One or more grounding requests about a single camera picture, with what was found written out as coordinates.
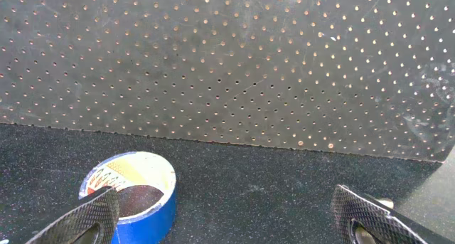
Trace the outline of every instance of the blue tape roll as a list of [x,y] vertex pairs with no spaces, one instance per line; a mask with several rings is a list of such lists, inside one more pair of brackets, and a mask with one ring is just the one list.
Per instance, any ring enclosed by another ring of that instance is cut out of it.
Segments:
[[103,185],[113,186],[119,191],[138,182],[146,182],[160,189],[163,197],[142,213],[119,218],[112,244],[158,243],[166,236],[176,217],[176,177],[173,167],[159,155],[128,152],[101,162],[82,182],[79,198]]

